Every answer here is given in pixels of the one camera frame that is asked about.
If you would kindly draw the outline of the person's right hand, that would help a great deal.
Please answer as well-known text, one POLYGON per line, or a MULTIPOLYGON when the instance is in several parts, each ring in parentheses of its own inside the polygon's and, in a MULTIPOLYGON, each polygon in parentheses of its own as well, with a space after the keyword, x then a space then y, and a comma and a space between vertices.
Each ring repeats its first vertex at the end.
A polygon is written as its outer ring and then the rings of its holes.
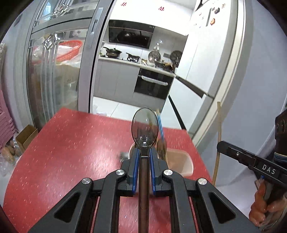
POLYGON ((254 203, 251 206, 249 220, 256 227, 267 227, 279 224, 286 214, 286 196, 283 196, 274 202, 267 204, 264 199, 266 193, 266 182, 263 180, 254 195, 254 203))

